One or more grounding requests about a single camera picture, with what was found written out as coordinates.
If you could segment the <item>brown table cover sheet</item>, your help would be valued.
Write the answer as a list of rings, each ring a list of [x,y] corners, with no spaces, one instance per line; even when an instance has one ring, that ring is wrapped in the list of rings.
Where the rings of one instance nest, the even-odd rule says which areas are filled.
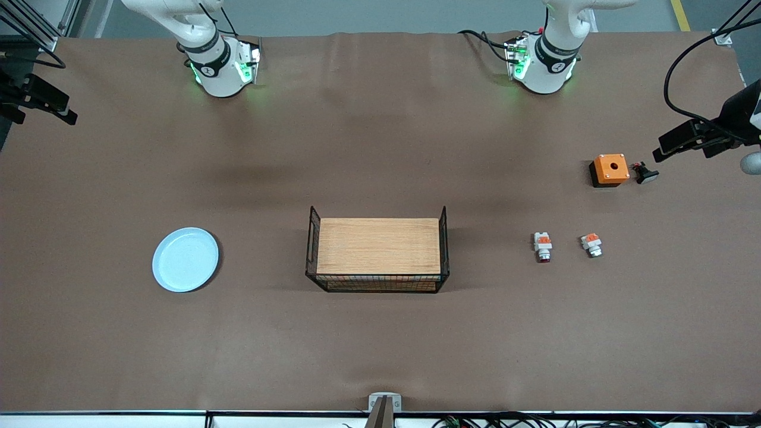
[[[0,410],[761,409],[761,178],[744,150],[657,165],[671,62],[699,33],[593,33],[536,96],[457,34],[263,42],[259,85],[204,93],[171,40],[61,40],[76,125],[0,152]],[[622,153],[631,178],[595,188]],[[636,184],[631,165],[659,176]],[[326,292],[322,218],[437,218],[435,294]],[[174,293],[152,257],[215,236]],[[539,263],[533,234],[552,240]],[[600,236],[592,258],[580,237]]]

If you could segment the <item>orange button box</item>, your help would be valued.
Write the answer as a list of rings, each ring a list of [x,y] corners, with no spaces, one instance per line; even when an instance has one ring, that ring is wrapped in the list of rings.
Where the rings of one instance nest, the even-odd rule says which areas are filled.
[[[598,155],[588,165],[590,181],[595,188],[615,188],[631,178],[622,153]]]

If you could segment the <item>light blue round plate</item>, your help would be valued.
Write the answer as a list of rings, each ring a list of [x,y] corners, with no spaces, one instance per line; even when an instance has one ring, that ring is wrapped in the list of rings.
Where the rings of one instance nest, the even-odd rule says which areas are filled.
[[[196,227],[180,228],[156,247],[152,273],[165,290],[193,292],[212,279],[220,261],[220,247],[212,233]]]

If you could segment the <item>aluminium frame profile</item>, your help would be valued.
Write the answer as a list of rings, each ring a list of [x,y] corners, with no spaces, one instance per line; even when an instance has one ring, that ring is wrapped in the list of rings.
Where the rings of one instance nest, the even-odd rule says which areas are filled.
[[[713,40],[718,46],[731,46],[731,32],[728,28],[744,24],[749,18],[761,8],[761,0],[744,0],[725,22],[718,28],[712,28]]]
[[[81,0],[0,0],[0,40],[32,39],[54,51],[80,5]]]

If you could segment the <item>wooden board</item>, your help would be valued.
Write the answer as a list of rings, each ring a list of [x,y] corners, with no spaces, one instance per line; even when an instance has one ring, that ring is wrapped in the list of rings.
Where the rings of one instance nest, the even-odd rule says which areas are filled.
[[[323,218],[316,273],[429,275],[441,272],[435,218]]]

